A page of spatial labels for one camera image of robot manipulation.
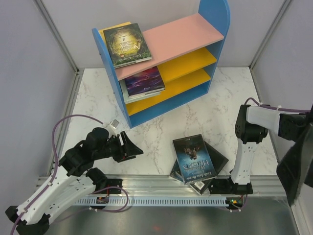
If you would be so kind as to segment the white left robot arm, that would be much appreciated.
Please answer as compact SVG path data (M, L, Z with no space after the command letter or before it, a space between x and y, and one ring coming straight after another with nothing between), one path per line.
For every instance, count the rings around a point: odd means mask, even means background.
M30 198L5 211L14 223L11 232L45 234L50 224L80 198L107 190L108 178L93 166L95 161L113 158L120 163L141 154L143 151L124 131L113 135L105 128L94 128L85 140L65 152L54 172Z

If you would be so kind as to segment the yellow book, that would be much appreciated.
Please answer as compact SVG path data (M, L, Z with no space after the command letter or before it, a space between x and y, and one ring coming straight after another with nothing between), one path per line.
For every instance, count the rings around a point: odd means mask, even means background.
M130 25L130 24L131 24L131 22L125 22L125 23L121 23L121 24L117 24L117 25L114 25L114 26L110 26L110 27L107 27L107 28L100 29L100 30L98 30L98 32L100 34L104 34L103 31L105 31L105 30L109 30L109 29L113 29L113 28L117 28L117 27L122 27L122 26Z

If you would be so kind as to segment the black book with barcode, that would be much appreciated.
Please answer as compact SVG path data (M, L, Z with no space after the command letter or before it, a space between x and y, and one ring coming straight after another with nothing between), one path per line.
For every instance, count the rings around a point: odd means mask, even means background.
M206 148L208 150L208 153L211 157L211 161L213 164L213 167L217 173L217 175L221 172L221 170L224 168L224 166L228 163L228 158L226 158L224 155L222 155L219 151L217 151L215 148L213 148L211 145L209 145L207 142L205 142ZM213 179L205 180L205 181L199 181L196 183L191 183L190 187L199 195L202 195L206 189L210 187L212 184Z

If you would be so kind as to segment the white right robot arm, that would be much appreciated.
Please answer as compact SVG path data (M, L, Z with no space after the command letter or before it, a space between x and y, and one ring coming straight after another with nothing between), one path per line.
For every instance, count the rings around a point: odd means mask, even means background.
M234 168L229 177L213 179L209 186L210 194L253 193L250 172L255 150L269 131L280 138L294 142L276 168L276 174L286 193L289 206L295 204L303 185L313 186L312 110L243 104L240 106L235 124L238 145Z

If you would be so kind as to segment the purple Robinson Crusoe book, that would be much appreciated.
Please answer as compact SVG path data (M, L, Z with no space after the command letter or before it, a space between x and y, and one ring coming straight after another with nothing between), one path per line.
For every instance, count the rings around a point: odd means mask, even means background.
M139 94L149 94L165 90L165 84L157 66L129 76L123 81L131 98Z

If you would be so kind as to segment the green Alice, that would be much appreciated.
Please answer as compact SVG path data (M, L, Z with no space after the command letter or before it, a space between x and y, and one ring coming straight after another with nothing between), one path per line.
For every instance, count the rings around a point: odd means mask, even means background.
M152 54L137 23L106 29L103 34L114 68L152 59Z

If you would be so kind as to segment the teal ocean cover book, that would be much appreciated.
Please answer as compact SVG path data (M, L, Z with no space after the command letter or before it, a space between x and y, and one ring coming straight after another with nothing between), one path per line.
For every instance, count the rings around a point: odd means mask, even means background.
M181 174L179 173L179 171L180 171L180 168L179 168L178 162L175 161L175 163L172 167L172 170L169 174L169 177L178 181L178 182L183 183L183 178L182 178Z

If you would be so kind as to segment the grey Great Gatsby book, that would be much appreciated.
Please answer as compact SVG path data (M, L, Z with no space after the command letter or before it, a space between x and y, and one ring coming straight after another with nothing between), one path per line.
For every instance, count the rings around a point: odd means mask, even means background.
M139 100L143 100L143 99L150 98L150 97L157 96L157 95L161 94L161 92L152 92L152 93L149 93L149 94L139 94L139 95L136 95L135 97L131 98L129 96L129 94L128 94L125 82L122 80L122 81L119 82L119 84L120 84L120 87L121 87L121 91L122 91L122 94L123 94L123 99L124 99L124 103L125 104L129 104L129 103L132 103L132 102L137 102Z

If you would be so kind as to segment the dark blue Wuthering Heights book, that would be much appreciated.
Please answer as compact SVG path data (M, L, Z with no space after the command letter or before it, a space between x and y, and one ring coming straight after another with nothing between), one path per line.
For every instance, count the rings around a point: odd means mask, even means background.
M173 140L173 146L185 184L217 177L201 134Z

